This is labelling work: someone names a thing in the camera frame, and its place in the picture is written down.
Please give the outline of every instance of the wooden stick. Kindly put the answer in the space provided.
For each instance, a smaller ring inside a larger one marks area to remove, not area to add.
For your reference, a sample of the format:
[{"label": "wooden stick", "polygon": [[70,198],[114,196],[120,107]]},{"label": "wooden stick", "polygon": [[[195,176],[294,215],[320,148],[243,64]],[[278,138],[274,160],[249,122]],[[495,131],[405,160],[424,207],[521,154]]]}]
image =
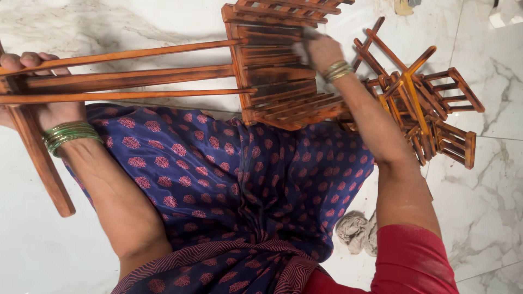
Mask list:
[{"label": "wooden stick", "polygon": [[178,46],[170,46],[170,47],[162,47],[162,48],[107,53],[107,54],[100,54],[100,55],[72,57],[72,58],[44,61],[39,66],[25,68],[25,69],[22,69],[19,71],[14,71],[14,72],[8,71],[8,70],[0,67],[0,75],[17,75],[17,74],[37,72],[37,71],[42,71],[42,70],[58,69],[61,67],[73,67],[73,66],[79,66],[79,65],[115,61],[115,60],[124,60],[124,59],[140,58],[140,57],[146,57],[146,56],[171,54],[171,53],[177,53],[177,52],[187,52],[187,51],[202,50],[202,49],[229,47],[229,46],[233,46],[233,45],[237,45],[237,44],[245,44],[246,42],[247,42],[247,40],[225,40],[225,41],[217,41],[217,42],[206,42],[206,43],[178,45]]},{"label": "wooden stick", "polygon": [[229,95],[255,93],[257,89],[229,89],[202,91],[163,91],[163,92],[115,92],[59,95],[0,95],[0,104],[38,104],[51,102],[122,100],[160,97],[189,97],[207,95]]}]

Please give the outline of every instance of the wooden dowel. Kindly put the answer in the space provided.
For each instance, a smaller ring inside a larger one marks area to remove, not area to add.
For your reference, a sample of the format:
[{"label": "wooden dowel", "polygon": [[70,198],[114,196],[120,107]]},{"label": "wooden dowel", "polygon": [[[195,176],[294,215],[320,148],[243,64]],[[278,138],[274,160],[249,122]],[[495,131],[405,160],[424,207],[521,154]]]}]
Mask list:
[{"label": "wooden dowel", "polygon": [[59,95],[0,95],[0,104],[37,104],[51,102],[122,100],[160,97],[189,97],[207,95],[229,95],[255,93],[257,89],[229,89],[202,91],[163,91],[163,92],[115,92]]},{"label": "wooden dowel", "polygon": [[246,39],[225,40],[225,41],[196,43],[196,44],[169,46],[169,47],[153,48],[153,49],[132,50],[132,51],[107,53],[107,54],[91,55],[91,56],[72,57],[72,58],[44,61],[39,66],[25,68],[25,69],[22,69],[19,71],[8,71],[8,70],[4,69],[3,67],[0,67],[0,75],[17,75],[17,74],[37,72],[37,71],[42,71],[42,70],[58,69],[61,67],[72,67],[72,66],[95,64],[95,63],[100,63],[100,62],[124,60],[124,59],[131,59],[131,58],[140,58],[140,57],[146,57],[146,56],[156,56],[156,55],[163,55],[163,54],[170,54],[170,53],[177,53],[177,52],[187,52],[187,51],[202,50],[202,49],[228,47],[228,46],[245,44],[245,43],[247,43]]},{"label": "wooden dowel", "polygon": [[27,94],[76,94],[229,76],[234,76],[232,64],[123,73],[29,77],[21,81],[21,86],[25,88],[24,93]]}]

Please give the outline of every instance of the forearm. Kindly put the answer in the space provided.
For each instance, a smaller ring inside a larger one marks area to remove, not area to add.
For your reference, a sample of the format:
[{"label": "forearm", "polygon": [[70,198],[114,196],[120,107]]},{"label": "forearm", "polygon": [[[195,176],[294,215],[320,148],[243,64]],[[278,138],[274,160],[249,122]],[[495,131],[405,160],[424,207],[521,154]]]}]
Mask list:
[{"label": "forearm", "polygon": [[120,260],[151,246],[170,249],[151,202],[99,142],[70,141],[60,147],[59,154],[91,195],[100,224]]}]

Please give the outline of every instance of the pile of wooden pieces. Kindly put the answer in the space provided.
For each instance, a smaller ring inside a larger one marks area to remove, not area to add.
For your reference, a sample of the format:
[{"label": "pile of wooden pieces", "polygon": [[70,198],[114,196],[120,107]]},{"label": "pile of wooden pieces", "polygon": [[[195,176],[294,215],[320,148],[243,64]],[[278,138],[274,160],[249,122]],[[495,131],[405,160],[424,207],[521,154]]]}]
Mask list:
[{"label": "pile of wooden pieces", "polygon": [[292,45],[301,40],[302,27],[324,24],[325,15],[340,14],[348,0],[240,0],[222,8],[229,40],[247,39],[231,47],[247,125],[263,122],[286,130],[335,118],[347,112],[343,99],[318,93],[316,71],[300,64]]},{"label": "pile of wooden pieces", "polygon": [[[377,36],[384,21],[385,18],[381,17],[374,29],[367,29],[368,39],[365,44],[358,39],[354,40],[358,52],[354,69],[357,70],[365,60],[378,75],[376,79],[366,79],[361,82],[394,118],[422,166],[437,153],[443,153],[471,169],[474,166],[476,133],[462,131],[444,121],[454,112],[485,112],[485,108],[453,67],[430,75],[415,74],[434,54],[436,47],[427,49],[410,67],[407,67]],[[389,74],[385,71],[369,52],[372,43],[378,45],[401,69],[401,74],[399,72]],[[452,82],[435,85],[435,81],[447,78],[451,78]],[[442,92],[454,89],[460,90],[462,95],[442,96]],[[340,121],[347,130],[357,130],[350,114],[342,115]]]}]

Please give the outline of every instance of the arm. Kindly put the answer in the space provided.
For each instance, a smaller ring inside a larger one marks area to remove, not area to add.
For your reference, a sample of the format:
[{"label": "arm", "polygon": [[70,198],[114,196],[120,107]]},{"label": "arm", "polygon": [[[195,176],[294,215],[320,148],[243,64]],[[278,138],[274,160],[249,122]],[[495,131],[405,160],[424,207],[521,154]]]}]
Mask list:
[{"label": "arm", "polygon": [[[326,36],[310,41],[309,51],[320,72],[344,59],[340,44]],[[343,96],[380,169],[378,227],[411,224],[441,237],[419,164],[392,117],[372,98],[354,73],[336,80],[334,86]]]},{"label": "arm", "polygon": [[[15,71],[34,67],[41,60],[58,59],[46,53],[3,54],[0,65]],[[56,69],[55,74],[70,74]],[[36,75],[50,75],[49,71]],[[61,123],[87,121],[83,103],[66,102],[31,105],[41,130]],[[14,128],[8,113],[0,107],[0,125]],[[120,258],[120,279],[147,262],[172,252],[160,216],[142,190],[96,140],[77,139],[59,148],[93,199],[101,226]]]}]

